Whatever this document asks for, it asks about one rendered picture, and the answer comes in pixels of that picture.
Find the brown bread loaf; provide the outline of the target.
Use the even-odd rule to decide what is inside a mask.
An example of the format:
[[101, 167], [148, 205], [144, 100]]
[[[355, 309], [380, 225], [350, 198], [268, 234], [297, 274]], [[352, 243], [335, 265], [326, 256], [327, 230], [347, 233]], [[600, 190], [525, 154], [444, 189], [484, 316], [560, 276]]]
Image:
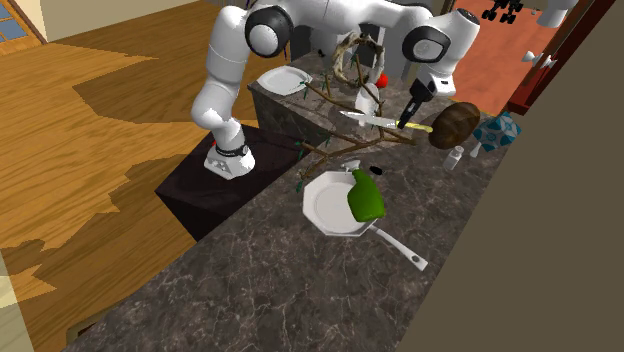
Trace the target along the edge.
[[446, 107], [433, 121], [428, 134], [431, 146], [447, 150], [463, 143], [477, 127], [481, 111], [469, 102], [456, 102]]

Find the white cup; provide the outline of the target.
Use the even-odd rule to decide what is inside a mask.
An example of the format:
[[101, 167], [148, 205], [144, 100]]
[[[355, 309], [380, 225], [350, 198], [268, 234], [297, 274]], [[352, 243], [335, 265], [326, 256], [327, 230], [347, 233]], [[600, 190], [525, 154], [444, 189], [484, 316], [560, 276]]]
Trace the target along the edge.
[[379, 104], [379, 91], [374, 83], [366, 83], [357, 93], [354, 107], [365, 114], [375, 115]]

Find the small white shaker bottle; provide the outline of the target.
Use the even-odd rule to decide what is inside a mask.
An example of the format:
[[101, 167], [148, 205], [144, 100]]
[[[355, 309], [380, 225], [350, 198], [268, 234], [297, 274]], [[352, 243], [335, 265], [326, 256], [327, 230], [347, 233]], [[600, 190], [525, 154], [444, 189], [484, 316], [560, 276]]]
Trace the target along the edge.
[[453, 147], [445, 158], [443, 167], [449, 171], [453, 170], [461, 160], [463, 153], [464, 148], [462, 146]]

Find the blue patterned box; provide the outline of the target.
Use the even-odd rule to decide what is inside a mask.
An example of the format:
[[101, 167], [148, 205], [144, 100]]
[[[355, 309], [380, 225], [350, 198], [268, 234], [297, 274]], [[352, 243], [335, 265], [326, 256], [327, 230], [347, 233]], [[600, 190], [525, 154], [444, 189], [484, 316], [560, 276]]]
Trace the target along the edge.
[[511, 144], [522, 132], [509, 112], [503, 112], [495, 118], [483, 121], [474, 131], [473, 136], [486, 152]]

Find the pale twig wreath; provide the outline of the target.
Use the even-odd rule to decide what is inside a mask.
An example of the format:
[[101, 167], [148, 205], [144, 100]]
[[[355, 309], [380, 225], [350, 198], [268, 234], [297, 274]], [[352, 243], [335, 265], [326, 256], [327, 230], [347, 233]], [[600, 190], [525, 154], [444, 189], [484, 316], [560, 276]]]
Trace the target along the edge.
[[343, 84], [347, 84], [352, 88], [359, 86], [359, 80], [349, 80], [343, 72], [343, 58], [348, 49], [354, 46], [364, 46], [373, 50], [376, 62], [373, 68], [365, 76], [366, 83], [376, 83], [384, 70], [385, 64], [385, 48], [378, 44], [368, 34], [358, 34], [350, 32], [340, 43], [337, 44], [332, 54], [332, 70], [334, 77]]

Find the brown twig branch with leaves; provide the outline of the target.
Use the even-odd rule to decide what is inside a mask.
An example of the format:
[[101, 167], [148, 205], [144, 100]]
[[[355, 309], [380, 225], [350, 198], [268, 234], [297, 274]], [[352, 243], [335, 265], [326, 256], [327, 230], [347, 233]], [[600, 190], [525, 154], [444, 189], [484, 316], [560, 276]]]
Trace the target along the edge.
[[[368, 83], [372, 83], [376, 87], [376, 83], [379, 81], [381, 74], [383, 73], [383, 54], [377, 55], [375, 65], [364, 75], [362, 73], [360, 58], [358, 54], [353, 54], [350, 59], [350, 67], [356, 65], [358, 77], [354, 80], [349, 80], [343, 72], [343, 64], [341, 63], [343, 56], [339, 55], [332, 66], [332, 76], [338, 82], [343, 85], [348, 85], [353, 89], [363, 89], [365, 97], [369, 97], [373, 101], [373, 116], [381, 117], [383, 115], [384, 101], [379, 99], [379, 95], [375, 95], [374, 92], [368, 86]], [[323, 74], [323, 85], [320, 89], [312, 86], [308, 81], [301, 81], [300, 84], [304, 85], [303, 99], [307, 98], [307, 92], [309, 90], [314, 91], [317, 95], [322, 97], [325, 101], [331, 103], [333, 106], [344, 108], [349, 113], [362, 113], [361, 109], [357, 109], [355, 106], [345, 105], [342, 101], [336, 100], [331, 93], [330, 78], [328, 73]], [[314, 147], [311, 144], [301, 141], [296, 142], [297, 146], [301, 147], [301, 151], [298, 154], [298, 158], [301, 159], [304, 150], [308, 150], [310, 153], [315, 153], [320, 156], [320, 159], [313, 165], [308, 166], [304, 171], [299, 172], [300, 181], [297, 183], [296, 192], [299, 193], [303, 189], [303, 185], [306, 179], [321, 165], [327, 163], [332, 158], [341, 157], [347, 153], [355, 152], [358, 150], [366, 149], [378, 145], [379, 143], [394, 143], [394, 144], [406, 144], [415, 145], [416, 141], [413, 138], [408, 138], [399, 134], [398, 132], [392, 132], [391, 127], [396, 127], [397, 121], [391, 120], [389, 127], [382, 127], [379, 125], [371, 124], [371, 130], [376, 129], [378, 137], [370, 140], [359, 140], [351, 138], [347, 135], [340, 134], [334, 130], [327, 130], [326, 132], [318, 132], [318, 135], [322, 138], [322, 144], [320, 147]]]

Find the green spray bottle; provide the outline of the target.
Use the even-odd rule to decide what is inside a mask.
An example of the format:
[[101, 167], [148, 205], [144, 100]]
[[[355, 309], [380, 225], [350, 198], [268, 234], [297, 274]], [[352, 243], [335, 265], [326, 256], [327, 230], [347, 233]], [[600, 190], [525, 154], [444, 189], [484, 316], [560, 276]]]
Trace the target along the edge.
[[353, 177], [355, 184], [347, 193], [347, 202], [354, 219], [368, 222], [386, 215], [385, 203], [372, 177], [360, 168], [359, 160], [341, 165]]

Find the red-brown door with white knobs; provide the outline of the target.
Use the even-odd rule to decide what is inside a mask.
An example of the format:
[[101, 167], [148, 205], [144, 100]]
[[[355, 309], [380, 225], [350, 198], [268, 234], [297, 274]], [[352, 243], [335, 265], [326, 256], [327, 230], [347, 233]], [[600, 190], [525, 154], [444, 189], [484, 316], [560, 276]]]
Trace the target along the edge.
[[524, 115], [616, 0], [578, 0], [501, 111]]

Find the round white plate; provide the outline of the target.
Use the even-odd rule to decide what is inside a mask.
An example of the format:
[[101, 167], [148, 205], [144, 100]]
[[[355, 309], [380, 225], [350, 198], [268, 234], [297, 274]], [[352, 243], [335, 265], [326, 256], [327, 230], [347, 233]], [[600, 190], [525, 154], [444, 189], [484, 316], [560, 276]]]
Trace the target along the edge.
[[305, 71], [284, 65], [265, 72], [257, 82], [271, 93], [288, 96], [303, 90], [312, 80], [313, 77]]

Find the white octagonal plate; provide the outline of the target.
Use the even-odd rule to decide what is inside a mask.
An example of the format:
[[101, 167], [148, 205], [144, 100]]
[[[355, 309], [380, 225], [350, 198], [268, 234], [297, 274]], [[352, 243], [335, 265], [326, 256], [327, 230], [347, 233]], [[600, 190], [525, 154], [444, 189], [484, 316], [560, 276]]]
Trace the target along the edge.
[[358, 222], [354, 218], [347, 195], [355, 184], [350, 172], [324, 172], [304, 187], [303, 214], [326, 236], [361, 236], [376, 219]]

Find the dark robot stand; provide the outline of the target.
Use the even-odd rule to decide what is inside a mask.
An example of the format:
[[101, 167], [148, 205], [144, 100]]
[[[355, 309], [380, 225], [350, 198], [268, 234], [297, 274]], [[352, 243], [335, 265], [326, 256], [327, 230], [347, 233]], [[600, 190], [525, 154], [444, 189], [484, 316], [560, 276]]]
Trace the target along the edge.
[[249, 174], [226, 180], [207, 170], [204, 161], [214, 142], [207, 135], [155, 190], [195, 241], [309, 154], [294, 137], [247, 125], [243, 132], [256, 160]]

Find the yellow-handled kitchen knife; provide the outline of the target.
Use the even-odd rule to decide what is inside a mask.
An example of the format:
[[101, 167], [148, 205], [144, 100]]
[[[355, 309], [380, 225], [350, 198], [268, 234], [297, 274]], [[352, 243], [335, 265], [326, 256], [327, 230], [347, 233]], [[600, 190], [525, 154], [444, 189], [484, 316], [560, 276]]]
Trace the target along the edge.
[[[373, 116], [370, 114], [358, 113], [358, 112], [353, 112], [353, 111], [341, 111], [341, 114], [357, 121], [361, 126], [368, 124], [368, 125], [379, 126], [379, 127], [389, 128], [389, 129], [397, 129], [399, 127], [398, 120], [393, 120], [389, 118], [378, 117], [378, 116]], [[433, 128], [431, 126], [412, 123], [412, 122], [407, 122], [404, 125], [404, 127], [425, 131], [427, 133], [431, 133], [433, 131]]]

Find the white long-handled kitchen tool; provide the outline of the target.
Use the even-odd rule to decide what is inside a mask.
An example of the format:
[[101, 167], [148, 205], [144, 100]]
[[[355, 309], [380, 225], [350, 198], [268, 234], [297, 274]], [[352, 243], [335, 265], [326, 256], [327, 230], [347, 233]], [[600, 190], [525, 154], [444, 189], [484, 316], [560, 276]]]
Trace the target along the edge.
[[429, 262], [418, 255], [416, 252], [408, 248], [406, 245], [395, 239], [393, 236], [385, 232], [384, 230], [371, 225], [370, 230], [375, 234], [379, 235], [389, 244], [394, 246], [406, 259], [408, 259], [419, 271], [424, 271], [428, 266]]

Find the window with wooden frame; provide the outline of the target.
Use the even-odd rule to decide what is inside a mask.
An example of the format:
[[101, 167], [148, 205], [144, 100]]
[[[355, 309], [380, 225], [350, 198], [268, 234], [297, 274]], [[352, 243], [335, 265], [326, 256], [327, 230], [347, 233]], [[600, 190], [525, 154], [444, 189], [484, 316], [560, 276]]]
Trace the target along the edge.
[[0, 0], [0, 56], [46, 43], [16, 0]]

